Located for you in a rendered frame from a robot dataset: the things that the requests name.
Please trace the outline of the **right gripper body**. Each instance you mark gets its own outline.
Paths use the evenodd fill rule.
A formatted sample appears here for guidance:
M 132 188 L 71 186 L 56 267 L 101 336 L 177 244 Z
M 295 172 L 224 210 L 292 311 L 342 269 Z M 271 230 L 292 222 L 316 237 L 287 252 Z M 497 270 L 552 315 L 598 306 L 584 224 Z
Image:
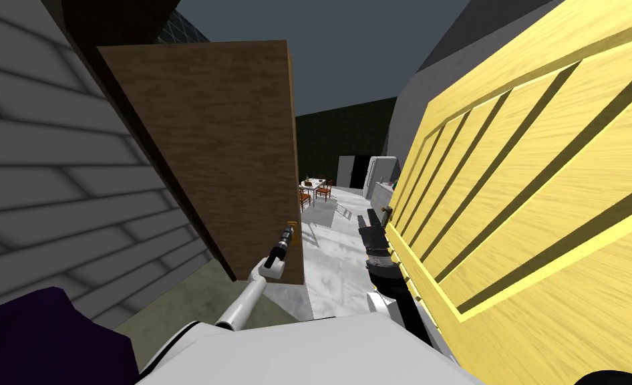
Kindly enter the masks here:
M 389 244 L 385 231 L 380 226 L 361 227 L 359 234 L 363 241 L 366 254 L 373 258 L 390 258 Z

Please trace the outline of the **brown wooden door leaf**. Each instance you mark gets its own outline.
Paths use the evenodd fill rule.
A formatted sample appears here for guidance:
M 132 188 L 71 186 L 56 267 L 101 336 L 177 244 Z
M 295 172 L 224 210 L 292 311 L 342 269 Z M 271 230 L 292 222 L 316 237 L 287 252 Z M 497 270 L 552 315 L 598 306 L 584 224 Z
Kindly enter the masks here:
M 130 129 L 233 280 L 298 223 L 285 40 L 101 47 Z

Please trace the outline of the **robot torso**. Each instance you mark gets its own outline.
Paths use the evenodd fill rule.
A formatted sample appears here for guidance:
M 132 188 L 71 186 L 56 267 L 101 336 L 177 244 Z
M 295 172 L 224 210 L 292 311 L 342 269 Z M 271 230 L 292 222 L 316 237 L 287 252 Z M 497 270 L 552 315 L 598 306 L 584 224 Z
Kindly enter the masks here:
M 378 313 L 229 331 L 197 323 L 137 385 L 484 385 Z

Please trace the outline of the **white refrigerator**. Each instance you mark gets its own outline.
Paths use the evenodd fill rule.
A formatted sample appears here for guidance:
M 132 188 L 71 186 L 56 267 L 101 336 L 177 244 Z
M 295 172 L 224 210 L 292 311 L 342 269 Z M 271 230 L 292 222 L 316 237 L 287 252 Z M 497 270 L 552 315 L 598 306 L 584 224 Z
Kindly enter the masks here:
M 395 182 L 401 172 L 399 161 L 394 156 L 372 156 L 369 160 L 363 196 L 370 199 L 377 183 Z

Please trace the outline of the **white dining table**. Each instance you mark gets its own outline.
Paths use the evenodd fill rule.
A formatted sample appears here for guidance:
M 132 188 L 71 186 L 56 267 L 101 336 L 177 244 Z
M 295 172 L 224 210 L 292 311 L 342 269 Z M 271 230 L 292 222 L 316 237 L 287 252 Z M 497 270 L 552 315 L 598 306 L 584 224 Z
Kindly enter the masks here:
M 312 199 L 312 203 L 315 203 L 315 200 L 318 198 L 315 198 L 315 189 L 319 187 L 319 185 L 321 185 L 326 179 L 306 179 L 303 182 L 300 183 L 299 188 L 306 188 L 309 190 L 309 193 L 311 194 L 311 199 Z

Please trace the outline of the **yellow panelled door leaf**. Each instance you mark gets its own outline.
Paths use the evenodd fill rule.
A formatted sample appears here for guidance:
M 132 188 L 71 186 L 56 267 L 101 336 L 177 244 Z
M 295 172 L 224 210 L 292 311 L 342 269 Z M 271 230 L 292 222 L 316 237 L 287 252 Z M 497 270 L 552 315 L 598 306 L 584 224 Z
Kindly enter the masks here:
M 399 95 L 387 237 L 485 385 L 632 374 L 632 0 L 472 0 Z

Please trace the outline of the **dark purple furniture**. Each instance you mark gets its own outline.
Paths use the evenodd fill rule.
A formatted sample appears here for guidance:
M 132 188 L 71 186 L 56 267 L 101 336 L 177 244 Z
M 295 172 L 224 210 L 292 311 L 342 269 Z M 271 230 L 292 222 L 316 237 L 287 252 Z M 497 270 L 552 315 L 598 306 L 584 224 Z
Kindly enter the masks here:
M 0 385 L 135 385 L 130 339 L 95 324 L 58 287 L 0 305 Z

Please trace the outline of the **grey kitchen counter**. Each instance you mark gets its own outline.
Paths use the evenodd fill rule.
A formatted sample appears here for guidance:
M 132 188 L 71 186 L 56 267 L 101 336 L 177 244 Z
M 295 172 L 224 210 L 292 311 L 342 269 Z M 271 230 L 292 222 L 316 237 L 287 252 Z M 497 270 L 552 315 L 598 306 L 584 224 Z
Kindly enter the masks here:
M 383 208 L 389 206 L 392 194 L 393 188 L 389 182 L 376 182 L 371 190 L 371 207 L 375 209 L 379 218 L 383 215 Z

